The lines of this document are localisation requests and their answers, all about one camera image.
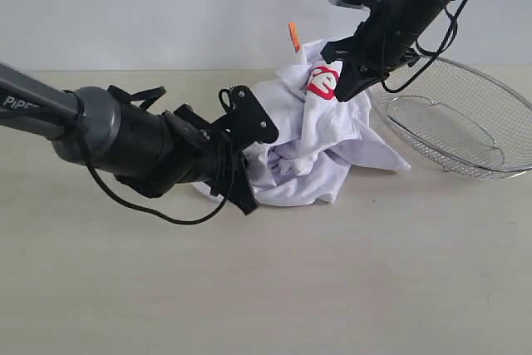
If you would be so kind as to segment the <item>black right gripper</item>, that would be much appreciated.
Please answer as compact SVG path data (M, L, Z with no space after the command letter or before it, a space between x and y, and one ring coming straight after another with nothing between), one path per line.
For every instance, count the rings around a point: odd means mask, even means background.
M420 54L402 43L402 33L393 23L390 3L380 2L352 36L328 42L321 50L324 61L342 63L335 89L338 101L350 101L384 75L419 62Z

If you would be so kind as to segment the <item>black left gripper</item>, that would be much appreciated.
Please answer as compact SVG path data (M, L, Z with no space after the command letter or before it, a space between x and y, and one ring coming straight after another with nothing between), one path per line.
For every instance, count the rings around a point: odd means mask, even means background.
M160 198L175 185L200 182L207 184L209 195L222 195L246 215L258 208L243 156L258 134L244 114L228 111L210 123L184 104L161 118L171 139L161 160L146 175L116 175L116 180L147 198Z

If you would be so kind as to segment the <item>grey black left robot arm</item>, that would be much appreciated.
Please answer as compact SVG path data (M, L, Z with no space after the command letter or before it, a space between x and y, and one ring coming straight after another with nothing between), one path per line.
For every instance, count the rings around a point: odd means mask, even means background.
M224 114L207 121L184 104L154 114L162 86L129 93L117 86L62 91L10 66L1 68L1 123L41 136L64 161L84 166L119 205L161 218L162 213L121 198L101 178L107 172L136 193L155 199L176 185L203 183L223 204L244 214L259 206L244 151L277 135L246 86L222 89Z

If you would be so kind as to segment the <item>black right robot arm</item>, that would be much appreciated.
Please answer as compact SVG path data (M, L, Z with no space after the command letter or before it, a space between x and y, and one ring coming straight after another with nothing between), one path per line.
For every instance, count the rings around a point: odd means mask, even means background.
M449 12L455 0L329 0L338 7L366 8L369 16L350 37L328 42L321 51L327 63L341 62L335 96L346 102L367 88L386 83L396 69L413 67L421 57L425 71L456 38L458 17L463 6ZM445 13L450 26L435 51L419 45L419 36L440 13Z

